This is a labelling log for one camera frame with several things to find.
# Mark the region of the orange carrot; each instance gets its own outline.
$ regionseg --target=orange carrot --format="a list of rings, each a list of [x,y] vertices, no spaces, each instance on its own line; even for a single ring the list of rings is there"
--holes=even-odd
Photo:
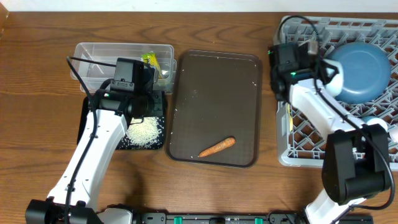
[[[204,150],[203,152],[201,152],[199,154],[198,157],[205,157],[205,156],[212,155],[216,152],[220,152],[221,150],[224,150],[228,147],[233,146],[235,144],[235,142],[236,142],[235,138],[227,138],[224,141],[221,141],[221,142],[217,143],[216,145],[211,146],[210,148]]]

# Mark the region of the blue plate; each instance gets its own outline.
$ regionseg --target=blue plate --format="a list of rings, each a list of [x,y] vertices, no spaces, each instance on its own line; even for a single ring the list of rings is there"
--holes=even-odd
[[[363,42],[342,45],[328,57],[343,65],[343,90],[336,100],[350,104],[374,100],[387,88],[391,65],[379,47]]]

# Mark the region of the transparent container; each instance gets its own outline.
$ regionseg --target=transparent container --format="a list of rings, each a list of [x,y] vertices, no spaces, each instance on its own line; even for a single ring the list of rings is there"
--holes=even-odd
[[[154,52],[164,79],[158,79],[154,90],[172,93],[177,62],[174,48],[167,44],[125,44],[125,43],[80,43],[76,46],[74,57],[97,62],[116,64],[119,57],[142,60],[141,55]],[[114,78],[115,67],[73,61],[73,66],[81,76],[90,92],[95,92],[108,78]],[[77,80],[71,71],[71,77]]]

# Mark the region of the white backdrop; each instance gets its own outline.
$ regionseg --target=white backdrop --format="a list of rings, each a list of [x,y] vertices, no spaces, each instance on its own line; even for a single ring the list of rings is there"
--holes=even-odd
[[[398,0],[0,0],[0,2],[8,11],[398,12]]]

